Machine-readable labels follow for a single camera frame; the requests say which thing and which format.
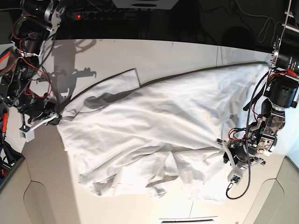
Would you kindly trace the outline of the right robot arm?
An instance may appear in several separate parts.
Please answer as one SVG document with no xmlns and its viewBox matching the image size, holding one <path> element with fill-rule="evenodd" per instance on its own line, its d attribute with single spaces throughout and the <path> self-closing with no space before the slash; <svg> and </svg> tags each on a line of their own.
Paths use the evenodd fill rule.
<svg viewBox="0 0 299 224">
<path fill-rule="evenodd" d="M 52 83 L 43 64 L 53 51 L 66 4 L 65 0 L 20 1 L 22 14 L 11 28 L 14 46 L 0 55 L 8 59 L 0 71 L 0 102 L 28 116 L 29 124 L 55 113 L 55 103 L 49 99 Z"/>
</svg>

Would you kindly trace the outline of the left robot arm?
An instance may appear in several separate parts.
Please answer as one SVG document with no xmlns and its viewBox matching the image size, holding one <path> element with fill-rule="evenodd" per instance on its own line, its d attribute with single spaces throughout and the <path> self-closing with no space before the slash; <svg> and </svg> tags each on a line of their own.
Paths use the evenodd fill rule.
<svg viewBox="0 0 299 224">
<path fill-rule="evenodd" d="M 228 132 L 224 163 L 237 170 L 265 164 L 262 156 L 277 149 L 278 134 L 285 126 L 286 110 L 299 104 L 299 2 L 285 10 L 281 33 L 273 42 L 269 71 L 258 81 L 244 106 L 245 126 Z"/>
</svg>

